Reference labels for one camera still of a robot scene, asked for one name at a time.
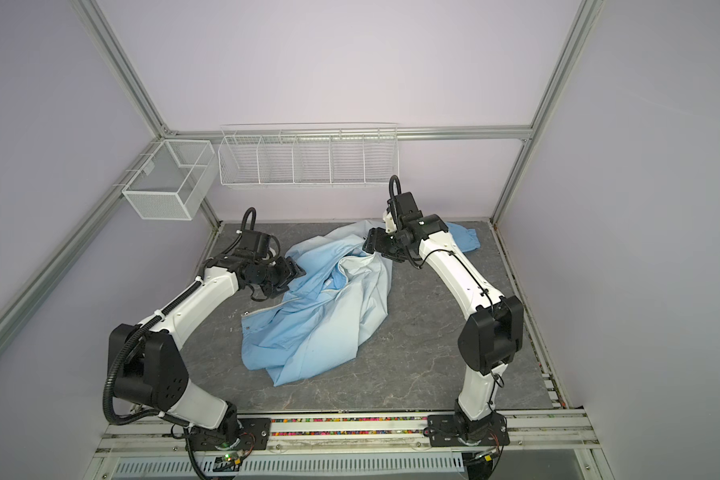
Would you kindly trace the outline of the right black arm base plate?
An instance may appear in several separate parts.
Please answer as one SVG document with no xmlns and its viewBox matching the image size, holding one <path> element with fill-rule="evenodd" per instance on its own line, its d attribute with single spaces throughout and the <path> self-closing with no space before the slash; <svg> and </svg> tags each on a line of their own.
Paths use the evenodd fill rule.
<svg viewBox="0 0 720 480">
<path fill-rule="evenodd" d="M 430 415 L 423 430 L 433 447 L 496 447 L 510 444 L 507 419 L 493 412 L 480 420 L 461 413 Z"/>
</svg>

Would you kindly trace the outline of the light blue jacket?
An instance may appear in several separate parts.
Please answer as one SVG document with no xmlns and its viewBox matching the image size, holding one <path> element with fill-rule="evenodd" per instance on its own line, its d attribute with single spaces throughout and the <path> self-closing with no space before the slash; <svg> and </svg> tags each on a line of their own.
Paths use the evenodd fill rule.
<svg viewBox="0 0 720 480">
<path fill-rule="evenodd" d="M 303 240 L 287 256 L 305 274 L 279 304 L 241 320 L 241 358 L 274 385 L 309 379 L 353 360 L 388 316 L 393 263 L 362 246 L 377 222 L 363 220 Z"/>
</svg>

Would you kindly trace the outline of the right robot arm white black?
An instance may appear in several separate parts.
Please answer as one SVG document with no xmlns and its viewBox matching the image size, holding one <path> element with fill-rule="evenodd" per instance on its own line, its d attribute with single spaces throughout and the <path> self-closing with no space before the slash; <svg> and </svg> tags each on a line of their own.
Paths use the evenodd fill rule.
<svg viewBox="0 0 720 480">
<path fill-rule="evenodd" d="M 404 192 L 398 176 L 388 183 L 384 225 L 369 230 L 363 250 L 378 253 L 417 269 L 430 267 L 454 296 L 464 317 L 457 346 L 466 365 L 464 383 L 444 427 L 427 435 L 476 445 L 490 438 L 500 442 L 505 418 L 495 407 L 504 373 L 522 349 L 524 306 L 483 277 L 461 251 L 449 227 L 437 215 L 424 215 L 414 196 Z"/>
</svg>

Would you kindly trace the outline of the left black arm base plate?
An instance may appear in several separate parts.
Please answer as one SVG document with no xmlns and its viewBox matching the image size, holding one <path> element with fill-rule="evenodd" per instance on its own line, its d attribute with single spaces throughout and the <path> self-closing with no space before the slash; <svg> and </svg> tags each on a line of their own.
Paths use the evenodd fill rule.
<svg viewBox="0 0 720 480">
<path fill-rule="evenodd" d="M 194 427 L 189 442 L 194 451 L 265 450 L 271 425 L 269 417 L 243 417 L 216 430 Z"/>
</svg>

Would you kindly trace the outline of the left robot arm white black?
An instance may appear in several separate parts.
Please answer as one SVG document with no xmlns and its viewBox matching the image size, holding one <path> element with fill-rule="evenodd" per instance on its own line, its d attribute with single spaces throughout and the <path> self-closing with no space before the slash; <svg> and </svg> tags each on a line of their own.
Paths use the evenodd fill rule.
<svg viewBox="0 0 720 480">
<path fill-rule="evenodd" d="M 304 270 L 281 252 L 279 240 L 256 230 L 248 208 L 232 243 L 207 259 L 193 282 L 150 317 L 121 324 L 109 336 L 102 411 L 111 425 L 159 417 L 189 433 L 234 443 L 242 433 L 236 407 L 194 384 L 182 357 L 192 333 L 240 291 L 254 302 L 287 292 Z"/>
</svg>

